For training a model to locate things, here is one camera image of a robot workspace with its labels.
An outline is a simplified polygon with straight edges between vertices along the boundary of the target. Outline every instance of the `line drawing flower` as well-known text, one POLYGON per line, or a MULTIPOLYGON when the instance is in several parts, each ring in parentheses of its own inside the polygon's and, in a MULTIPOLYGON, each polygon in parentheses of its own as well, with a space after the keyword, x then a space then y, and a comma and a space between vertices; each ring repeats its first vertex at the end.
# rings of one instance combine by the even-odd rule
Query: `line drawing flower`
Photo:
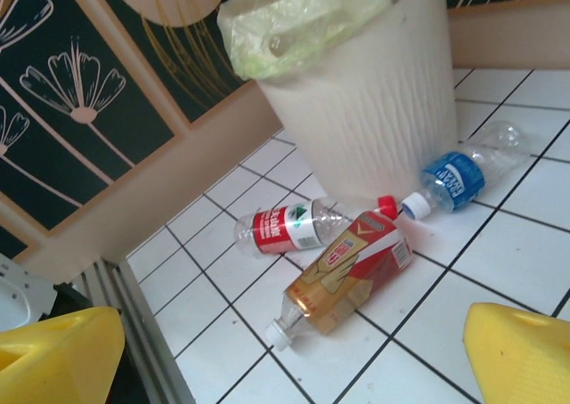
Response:
POLYGON ((16 113, 10 122, 8 122, 6 116, 6 109, 4 106, 0 106, 0 159, 2 159, 6 164, 16 169, 19 173, 26 176, 28 179, 38 184, 45 190, 52 192, 55 196, 63 199, 64 201, 70 203, 77 208, 83 206, 81 203, 77 202, 75 199, 68 197, 57 189, 54 189, 49 184, 42 182, 36 176, 28 173, 26 170, 12 162, 6 154, 10 147, 28 130, 29 119, 24 117, 21 113, 16 113))
MULTIPOLYGON (((0 9, 4 2, 9 0, 0 0, 0 9)), ((0 53, 33 32, 52 12, 52 0, 13 0, 0 20, 0 53)))
MULTIPOLYGON (((6 3, 12 0, 0 0, 0 11, 6 10, 6 3)), ((52 0, 13 0, 4 17, 0 17, 0 54, 2 50, 14 45, 32 31, 43 24, 53 13, 52 0)), ((101 168, 87 159, 75 149, 68 141, 59 135, 47 122, 45 122, 0 76, 0 86, 10 94, 63 148, 75 157, 85 168, 99 177, 107 185, 113 180, 101 168)))
POLYGON ((113 68, 101 82, 99 59, 80 52, 78 43, 73 42, 69 53, 49 57, 47 67, 49 78, 33 66, 27 66, 20 77, 21 86, 51 108, 87 125, 117 156, 134 167, 134 162, 94 125, 97 116, 125 88, 125 77, 113 68))

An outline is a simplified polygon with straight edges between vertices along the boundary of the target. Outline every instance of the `water bottle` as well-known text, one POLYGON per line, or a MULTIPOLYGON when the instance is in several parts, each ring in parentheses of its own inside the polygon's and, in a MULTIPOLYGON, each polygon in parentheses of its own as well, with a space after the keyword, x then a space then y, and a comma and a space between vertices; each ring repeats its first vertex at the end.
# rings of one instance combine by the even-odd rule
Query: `water bottle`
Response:
POLYGON ((243 254, 254 257, 327 246, 369 210, 392 220, 398 216, 393 197, 345 198, 342 202, 319 198, 241 217, 233 230, 234 241, 243 254))
POLYGON ((457 150, 424 168, 419 177, 423 187, 402 202, 402 209, 413 220, 435 210, 461 210, 530 154, 528 140, 509 122, 484 125, 457 150))

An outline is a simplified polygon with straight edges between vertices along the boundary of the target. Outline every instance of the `red bottle label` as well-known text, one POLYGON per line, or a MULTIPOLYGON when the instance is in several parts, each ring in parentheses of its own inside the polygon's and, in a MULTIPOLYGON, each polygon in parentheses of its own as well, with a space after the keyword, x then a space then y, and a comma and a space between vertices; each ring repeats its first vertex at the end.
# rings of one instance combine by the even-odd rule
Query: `red bottle label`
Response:
POLYGON ((253 237, 264 254, 296 250, 285 222, 287 207, 258 213, 253 218, 253 237))

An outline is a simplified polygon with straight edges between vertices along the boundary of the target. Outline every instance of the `metal frame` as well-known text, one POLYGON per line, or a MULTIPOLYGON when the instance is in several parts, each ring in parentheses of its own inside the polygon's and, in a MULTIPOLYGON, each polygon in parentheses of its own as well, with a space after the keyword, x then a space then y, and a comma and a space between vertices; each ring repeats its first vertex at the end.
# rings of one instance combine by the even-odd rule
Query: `metal frame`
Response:
POLYGON ((95 262, 72 281, 95 306, 121 311, 126 342, 152 403, 195 404, 127 262, 95 262))

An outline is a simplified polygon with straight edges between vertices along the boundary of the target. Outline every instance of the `trash can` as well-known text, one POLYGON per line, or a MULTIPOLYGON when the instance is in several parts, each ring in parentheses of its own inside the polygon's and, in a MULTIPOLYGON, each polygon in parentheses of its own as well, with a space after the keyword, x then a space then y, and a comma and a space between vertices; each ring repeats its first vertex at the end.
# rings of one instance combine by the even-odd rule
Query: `trash can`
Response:
POLYGON ((457 143, 445 0, 229 0, 218 25, 332 197, 402 199, 457 143))

